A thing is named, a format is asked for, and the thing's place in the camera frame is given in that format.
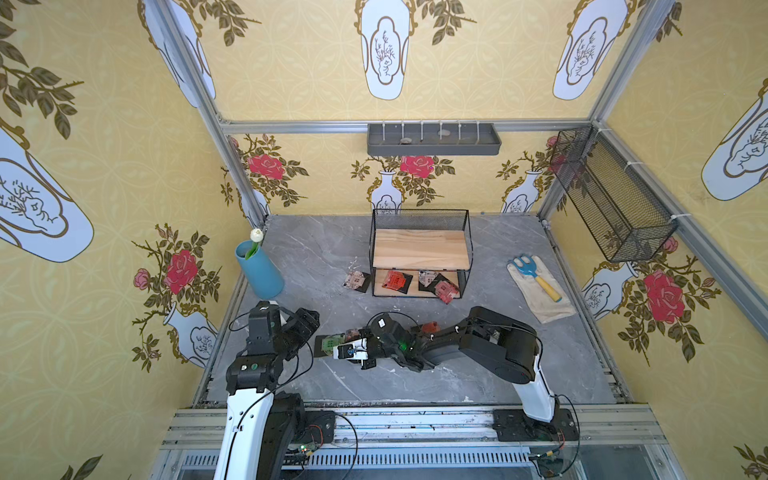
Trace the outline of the red label tea bag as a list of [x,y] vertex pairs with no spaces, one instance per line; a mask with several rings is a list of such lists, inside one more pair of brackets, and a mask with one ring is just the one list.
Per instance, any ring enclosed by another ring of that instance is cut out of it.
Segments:
[[439,330],[439,325],[436,322],[425,323],[420,327],[420,331],[424,334],[434,334]]
[[382,287],[389,291],[407,294],[412,280],[412,274],[399,270],[389,270],[385,275]]

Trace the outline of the green tea bag shelf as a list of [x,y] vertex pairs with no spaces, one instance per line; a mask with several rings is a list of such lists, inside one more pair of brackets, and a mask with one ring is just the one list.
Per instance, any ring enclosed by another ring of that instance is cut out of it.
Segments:
[[314,339],[314,357],[333,357],[336,348],[345,343],[344,334],[317,335]]

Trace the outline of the beige illustrated tea bag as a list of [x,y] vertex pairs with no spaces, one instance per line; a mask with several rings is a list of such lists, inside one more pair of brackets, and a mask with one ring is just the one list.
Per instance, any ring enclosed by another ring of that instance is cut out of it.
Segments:
[[370,283],[371,275],[369,273],[354,270],[347,274],[343,287],[360,293],[366,293]]

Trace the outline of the red floral tea bag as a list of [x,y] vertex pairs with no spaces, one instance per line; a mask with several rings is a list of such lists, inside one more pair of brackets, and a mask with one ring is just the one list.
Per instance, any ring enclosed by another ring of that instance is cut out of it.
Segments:
[[434,293],[445,304],[460,297],[459,289],[448,280],[440,280],[434,287]]

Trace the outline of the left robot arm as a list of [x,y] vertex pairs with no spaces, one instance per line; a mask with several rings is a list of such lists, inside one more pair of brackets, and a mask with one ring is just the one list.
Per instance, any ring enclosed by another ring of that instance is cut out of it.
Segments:
[[214,477],[278,479],[306,422],[300,395],[281,390],[284,364],[309,344],[319,313],[261,301],[248,314],[245,350],[226,372],[226,425]]

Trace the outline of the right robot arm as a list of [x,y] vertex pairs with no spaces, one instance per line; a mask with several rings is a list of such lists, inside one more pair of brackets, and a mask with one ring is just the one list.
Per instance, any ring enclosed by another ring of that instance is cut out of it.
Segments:
[[462,356],[513,385],[523,413],[549,423],[557,400],[540,365],[543,343],[526,323],[482,306],[452,327],[428,332],[422,325],[403,327],[390,312],[381,312],[361,329],[370,360],[389,358],[414,372],[430,370]]

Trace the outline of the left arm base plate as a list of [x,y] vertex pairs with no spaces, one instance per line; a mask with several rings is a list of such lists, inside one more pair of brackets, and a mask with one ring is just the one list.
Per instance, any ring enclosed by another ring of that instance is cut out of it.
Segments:
[[294,444],[325,445],[335,436],[336,415],[331,410],[307,411],[299,420]]

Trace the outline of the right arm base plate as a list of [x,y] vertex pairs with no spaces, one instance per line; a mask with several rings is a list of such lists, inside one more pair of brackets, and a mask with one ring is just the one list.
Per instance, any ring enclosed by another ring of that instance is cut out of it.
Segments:
[[500,442],[572,442],[580,438],[573,412],[556,405],[553,419],[545,422],[526,416],[521,408],[492,412],[492,428]]

